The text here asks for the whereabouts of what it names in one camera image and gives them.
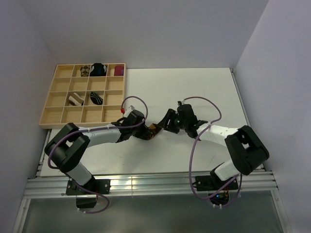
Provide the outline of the brown argyle sock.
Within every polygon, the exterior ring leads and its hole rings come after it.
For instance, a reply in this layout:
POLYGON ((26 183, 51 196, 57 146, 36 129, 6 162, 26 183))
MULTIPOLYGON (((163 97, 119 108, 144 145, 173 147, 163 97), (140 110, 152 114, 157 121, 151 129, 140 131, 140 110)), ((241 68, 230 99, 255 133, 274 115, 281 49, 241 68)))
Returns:
POLYGON ((151 124, 148 128, 147 131, 145 133, 145 135, 143 136, 143 140, 151 140, 153 139, 160 131, 162 130, 162 128, 160 126, 158 126, 157 124, 153 123, 151 124))

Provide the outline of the black white striped sock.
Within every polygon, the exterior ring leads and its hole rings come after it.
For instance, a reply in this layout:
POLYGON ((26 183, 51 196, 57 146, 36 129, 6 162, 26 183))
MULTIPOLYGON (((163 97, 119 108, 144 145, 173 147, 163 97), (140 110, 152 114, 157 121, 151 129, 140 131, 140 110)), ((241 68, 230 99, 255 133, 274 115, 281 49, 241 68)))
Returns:
POLYGON ((102 105, 103 104, 103 98, 100 97, 97 93, 91 92, 89 97, 90 97, 90 100, 93 104, 95 104, 95 105, 102 105))

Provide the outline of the tan brown striped sock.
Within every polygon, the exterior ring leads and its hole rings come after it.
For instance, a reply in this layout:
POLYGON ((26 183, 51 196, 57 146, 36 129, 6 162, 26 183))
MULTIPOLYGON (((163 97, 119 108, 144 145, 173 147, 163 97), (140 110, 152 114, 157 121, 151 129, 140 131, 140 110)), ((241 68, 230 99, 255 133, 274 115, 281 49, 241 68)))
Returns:
POLYGON ((72 93, 68 97, 69 106, 83 106, 84 99, 77 93, 72 93))

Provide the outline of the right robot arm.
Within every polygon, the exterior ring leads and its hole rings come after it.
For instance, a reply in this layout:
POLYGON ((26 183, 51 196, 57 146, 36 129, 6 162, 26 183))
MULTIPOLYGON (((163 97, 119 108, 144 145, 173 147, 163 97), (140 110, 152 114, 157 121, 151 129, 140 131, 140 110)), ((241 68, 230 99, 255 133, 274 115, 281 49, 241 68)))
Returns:
POLYGON ((230 159, 210 172, 210 183, 215 189, 223 188, 227 180, 236 175, 249 175, 270 157, 267 148, 250 126, 228 128, 212 125, 199 120, 190 104, 182 104, 176 110, 169 109, 158 126, 172 133, 184 130, 190 138, 227 148, 230 159))

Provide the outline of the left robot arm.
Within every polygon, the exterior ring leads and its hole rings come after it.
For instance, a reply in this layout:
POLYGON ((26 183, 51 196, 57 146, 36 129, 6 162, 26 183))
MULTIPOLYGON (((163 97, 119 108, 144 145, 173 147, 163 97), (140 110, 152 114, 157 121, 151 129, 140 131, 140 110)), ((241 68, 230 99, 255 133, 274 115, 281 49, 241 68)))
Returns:
POLYGON ((116 122, 99 128, 79 128, 74 123, 66 124, 45 146, 44 152, 56 168, 77 183, 84 194, 94 190, 95 178, 80 162, 89 147, 105 143, 120 143, 142 129, 145 116, 132 109, 116 122))

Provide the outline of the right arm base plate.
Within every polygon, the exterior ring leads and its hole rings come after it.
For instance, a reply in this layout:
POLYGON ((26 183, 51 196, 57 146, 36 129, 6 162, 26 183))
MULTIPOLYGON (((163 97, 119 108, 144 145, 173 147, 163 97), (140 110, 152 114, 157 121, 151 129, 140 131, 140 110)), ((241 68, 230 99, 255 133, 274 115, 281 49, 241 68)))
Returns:
MULTIPOLYGON (((233 177, 222 181, 216 175, 205 175, 205 176, 196 176, 195 182, 192 183, 196 191, 203 192, 203 191, 217 191, 226 183, 228 183, 233 177)), ((210 198, 209 201, 218 207, 224 206, 229 204, 230 202, 230 190, 237 190, 237 195, 241 190, 241 183, 238 184, 238 180, 235 177, 233 181, 228 183, 223 189, 216 194, 214 197, 210 198)))

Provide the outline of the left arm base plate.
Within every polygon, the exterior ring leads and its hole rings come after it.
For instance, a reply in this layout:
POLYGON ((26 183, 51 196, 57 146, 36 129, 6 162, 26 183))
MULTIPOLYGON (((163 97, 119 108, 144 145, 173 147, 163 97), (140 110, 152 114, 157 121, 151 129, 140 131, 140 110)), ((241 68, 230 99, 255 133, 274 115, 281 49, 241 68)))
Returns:
POLYGON ((110 205, 109 199, 105 196, 110 192, 110 182, 110 179, 91 178, 85 185, 79 185, 75 180, 69 180, 65 195, 76 197, 76 207, 80 211, 99 213, 110 205), (94 210, 96 204, 99 204, 99 199, 105 200, 105 206, 101 210, 94 210))

